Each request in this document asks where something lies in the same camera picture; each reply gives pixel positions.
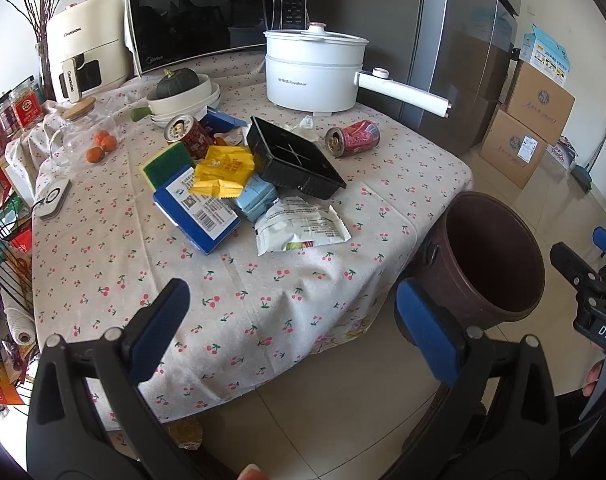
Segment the refrigerator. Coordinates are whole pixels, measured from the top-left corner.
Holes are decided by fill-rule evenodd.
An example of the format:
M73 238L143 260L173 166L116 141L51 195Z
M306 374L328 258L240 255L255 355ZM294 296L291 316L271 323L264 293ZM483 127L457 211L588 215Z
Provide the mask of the refrigerator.
M327 30L369 40L364 70L451 101L448 118L360 89L357 101L455 155L483 140L506 79L521 0L307 0Z

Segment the yellow snack package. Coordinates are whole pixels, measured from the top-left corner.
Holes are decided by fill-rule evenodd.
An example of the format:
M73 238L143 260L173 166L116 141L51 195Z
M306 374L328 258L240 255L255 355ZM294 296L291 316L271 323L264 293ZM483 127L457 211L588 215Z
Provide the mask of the yellow snack package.
M210 146L194 168L194 194L234 198L254 171L254 157L245 146Z

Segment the wooden lid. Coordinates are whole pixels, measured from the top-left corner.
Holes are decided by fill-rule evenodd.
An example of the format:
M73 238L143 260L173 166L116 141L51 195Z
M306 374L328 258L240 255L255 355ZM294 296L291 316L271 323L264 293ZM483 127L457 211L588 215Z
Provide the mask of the wooden lid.
M79 101L71 108L68 108L67 110L65 110L65 112L63 112L61 117L64 118L66 121L75 121L78 118L81 118L84 115L87 115L92 110L94 110L95 104L96 104L96 98L88 97L87 99L83 99L82 101Z

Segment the stack of bowls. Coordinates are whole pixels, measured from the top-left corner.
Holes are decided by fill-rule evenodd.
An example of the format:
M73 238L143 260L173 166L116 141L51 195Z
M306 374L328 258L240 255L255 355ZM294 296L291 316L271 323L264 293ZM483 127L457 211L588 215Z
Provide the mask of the stack of bowls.
M205 74L198 74L201 84L180 94L157 98L157 91L152 90L147 95L147 105L152 110L151 120L160 126L165 126L170 119L180 114L193 114L205 106L216 108L221 101L221 88L212 83Z

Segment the trash can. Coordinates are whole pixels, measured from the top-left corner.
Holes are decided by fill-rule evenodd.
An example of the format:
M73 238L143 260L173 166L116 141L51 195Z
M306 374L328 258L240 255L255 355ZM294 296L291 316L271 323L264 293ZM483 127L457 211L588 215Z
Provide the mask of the trash can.
M539 304L545 286L543 258L528 226L483 193L460 193L417 259L417 282L463 327L519 321Z

